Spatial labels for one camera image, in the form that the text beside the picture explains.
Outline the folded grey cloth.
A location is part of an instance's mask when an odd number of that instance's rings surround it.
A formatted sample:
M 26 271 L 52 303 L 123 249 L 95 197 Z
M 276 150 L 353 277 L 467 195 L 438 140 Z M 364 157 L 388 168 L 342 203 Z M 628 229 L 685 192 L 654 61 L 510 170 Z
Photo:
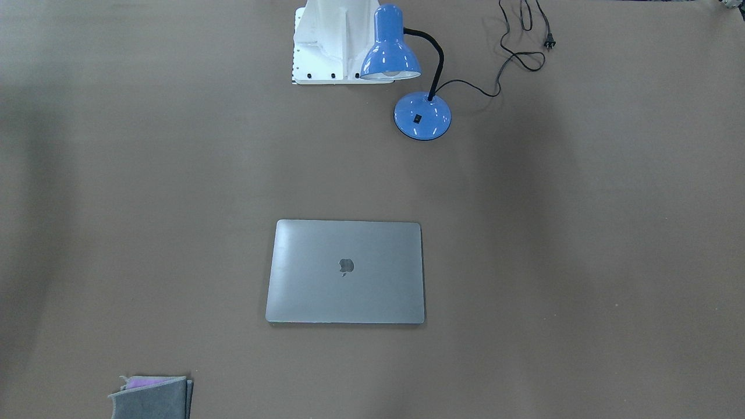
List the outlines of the folded grey cloth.
M 112 401 L 112 418 L 189 418 L 193 381 L 186 376 L 121 376 Z

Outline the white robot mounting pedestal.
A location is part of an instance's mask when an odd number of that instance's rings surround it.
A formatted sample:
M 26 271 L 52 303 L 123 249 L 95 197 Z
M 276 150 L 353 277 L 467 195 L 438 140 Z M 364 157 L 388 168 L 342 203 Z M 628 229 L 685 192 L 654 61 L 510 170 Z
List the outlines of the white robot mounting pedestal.
M 295 11 L 291 81 L 296 85 L 375 84 L 361 78 L 374 44 L 378 1 L 308 1 Z

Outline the silver laptop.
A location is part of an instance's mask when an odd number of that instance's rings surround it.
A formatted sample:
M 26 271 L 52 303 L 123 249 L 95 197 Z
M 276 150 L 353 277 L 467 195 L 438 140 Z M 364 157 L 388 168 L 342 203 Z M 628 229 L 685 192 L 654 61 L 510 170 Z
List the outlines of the silver laptop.
M 277 221 L 269 323 L 420 325 L 425 315 L 419 223 Z

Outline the blue desk lamp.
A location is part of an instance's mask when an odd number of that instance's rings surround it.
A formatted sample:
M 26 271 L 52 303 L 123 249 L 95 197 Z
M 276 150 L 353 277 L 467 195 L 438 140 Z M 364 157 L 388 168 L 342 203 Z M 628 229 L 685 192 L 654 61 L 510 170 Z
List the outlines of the blue desk lamp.
M 431 87 L 425 92 L 409 93 L 397 101 L 393 121 L 401 133 L 412 140 L 432 141 L 450 128 L 452 111 L 436 93 L 445 55 L 442 46 L 429 33 L 405 27 L 402 10 L 394 3 L 384 3 L 373 16 L 374 43 L 367 52 L 360 77 L 363 80 L 407 80 L 421 75 L 420 61 L 405 42 L 407 35 L 424 39 L 437 52 L 438 61 Z

